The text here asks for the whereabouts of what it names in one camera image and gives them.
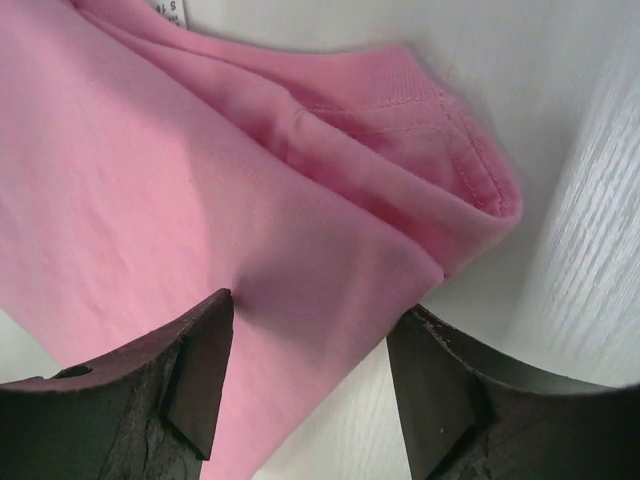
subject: pink shirt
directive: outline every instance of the pink shirt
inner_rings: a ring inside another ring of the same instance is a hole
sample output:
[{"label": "pink shirt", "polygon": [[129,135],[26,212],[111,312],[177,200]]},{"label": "pink shirt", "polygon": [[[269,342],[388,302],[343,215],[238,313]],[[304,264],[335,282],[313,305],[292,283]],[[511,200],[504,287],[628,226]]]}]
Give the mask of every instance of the pink shirt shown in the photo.
[{"label": "pink shirt", "polygon": [[517,186],[400,46],[279,53],[73,3],[0,0],[0,306],[67,366],[231,288],[202,478],[248,479],[515,226]]}]

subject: fabric fold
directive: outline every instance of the fabric fold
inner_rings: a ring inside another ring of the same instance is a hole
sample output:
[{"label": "fabric fold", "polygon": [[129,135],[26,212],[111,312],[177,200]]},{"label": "fabric fold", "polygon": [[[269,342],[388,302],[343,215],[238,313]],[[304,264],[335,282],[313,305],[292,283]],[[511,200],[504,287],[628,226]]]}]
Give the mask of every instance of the fabric fold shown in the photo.
[{"label": "fabric fold", "polygon": [[493,142],[400,46],[274,52],[143,0],[0,5],[0,307],[69,365],[231,288],[202,478],[250,478],[519,220]]}]

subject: pink fabric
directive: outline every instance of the pink fabric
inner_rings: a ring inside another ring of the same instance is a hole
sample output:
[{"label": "pink fabric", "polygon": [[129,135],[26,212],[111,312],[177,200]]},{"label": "pink fabric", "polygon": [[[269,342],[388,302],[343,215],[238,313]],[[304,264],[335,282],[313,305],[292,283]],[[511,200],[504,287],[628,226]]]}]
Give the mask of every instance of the pink fabric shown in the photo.
[{"label": "pink fabric", "polygon": [[517,187],[400,46],[277,53],[74,3],[0,0],[0,306],[66,366],[230,287],[202,478],[250,478],[512,229]]}]

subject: clothing label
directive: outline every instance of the clothing label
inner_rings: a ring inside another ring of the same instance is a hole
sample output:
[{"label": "clothing label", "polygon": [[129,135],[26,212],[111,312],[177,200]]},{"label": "clothing label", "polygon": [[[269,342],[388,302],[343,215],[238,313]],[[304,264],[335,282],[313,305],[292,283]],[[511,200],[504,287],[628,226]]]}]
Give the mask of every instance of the clothing label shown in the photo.
[{"label": "clothing label", "polygon": [[147,3],[171,23],[187,28],[183,0],[147,0]]}]

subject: white surface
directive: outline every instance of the white surface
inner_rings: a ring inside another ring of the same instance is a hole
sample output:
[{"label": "white surface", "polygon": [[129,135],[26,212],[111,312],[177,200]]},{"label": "white surface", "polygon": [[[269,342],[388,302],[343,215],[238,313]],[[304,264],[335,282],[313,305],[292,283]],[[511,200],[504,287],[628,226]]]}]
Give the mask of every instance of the white surface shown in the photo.
[{"label": "white surface", "polygon": [[[638,2],[185,0],[185,7],[192,29],[272,47],[413,43],[495,133],[526,201],[518,231],[424,304],[549,370],[612,385],[640,380]],[[384,347],[255,480],[409,479]],[[25,351],[35,350],[3,346],[0,365]],[[38,361],[22,373],[43,368]]]},{"label": "white surface", "polygon": [[58,366],[22,327],[0,309],[0,383],[50,377]]}]

